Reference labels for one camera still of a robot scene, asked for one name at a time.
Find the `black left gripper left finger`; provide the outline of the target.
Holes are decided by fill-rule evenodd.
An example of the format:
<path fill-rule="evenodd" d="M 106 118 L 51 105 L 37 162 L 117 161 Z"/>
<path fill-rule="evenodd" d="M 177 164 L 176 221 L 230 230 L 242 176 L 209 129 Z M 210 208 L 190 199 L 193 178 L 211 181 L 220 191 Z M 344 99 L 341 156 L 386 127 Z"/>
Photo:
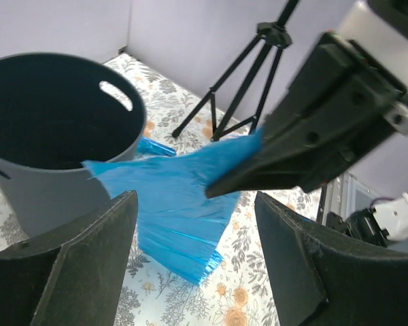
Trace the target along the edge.
<path fill-rule="evenodd" d="M 0 251 L 0 325 L 113 325 L 137 209 L 124 192 Z"/>

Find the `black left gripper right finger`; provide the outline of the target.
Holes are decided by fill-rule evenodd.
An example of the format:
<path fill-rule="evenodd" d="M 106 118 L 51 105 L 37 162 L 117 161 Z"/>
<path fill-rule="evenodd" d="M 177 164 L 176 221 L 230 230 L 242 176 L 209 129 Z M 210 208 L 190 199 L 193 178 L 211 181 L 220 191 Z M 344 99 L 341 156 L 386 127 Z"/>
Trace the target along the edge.
<path fill-rule="evenodd" d="M 263 192 L 254 209 L 281 325 L 408 325 L 408 253 L 338 233 Z"/>

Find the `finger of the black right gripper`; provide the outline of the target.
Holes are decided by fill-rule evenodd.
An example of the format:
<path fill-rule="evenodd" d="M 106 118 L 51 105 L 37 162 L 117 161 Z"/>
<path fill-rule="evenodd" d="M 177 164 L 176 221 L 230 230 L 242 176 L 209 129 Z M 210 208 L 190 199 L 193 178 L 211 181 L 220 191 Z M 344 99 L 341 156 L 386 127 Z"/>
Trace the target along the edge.
<path fill-rule="evenodd" d="M 403 127 L 401 115 L 324 115 L 277 131 L 269 117 L 261 148 L 205 190 L 208 198 L 244 191 L 300 187 L 311 192 L 350 169 Z"/>
<path fill-rule="evenodd" d="M 264 144 L 318 148 L 381 117 L 403 84 L 354 40 L 322 34 L 264 124 Z"/>

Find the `blue plastic trash bag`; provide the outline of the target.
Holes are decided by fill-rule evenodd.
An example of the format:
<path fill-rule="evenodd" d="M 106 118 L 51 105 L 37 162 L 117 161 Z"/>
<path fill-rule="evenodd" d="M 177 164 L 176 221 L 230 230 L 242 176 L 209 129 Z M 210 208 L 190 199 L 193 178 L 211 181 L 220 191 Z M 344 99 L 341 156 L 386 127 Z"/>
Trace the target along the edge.
<path fill-rule="evenodd" d="M 205 188 L 260 148 L 256 134 L 211 143 L 185 155 L 141 155 L 124 162 L 83 161 L 111 198 L 135 190 L 139 248 L 193 285 L 220 264 L 216 247 L 239 192 L 209 199 Z"/>

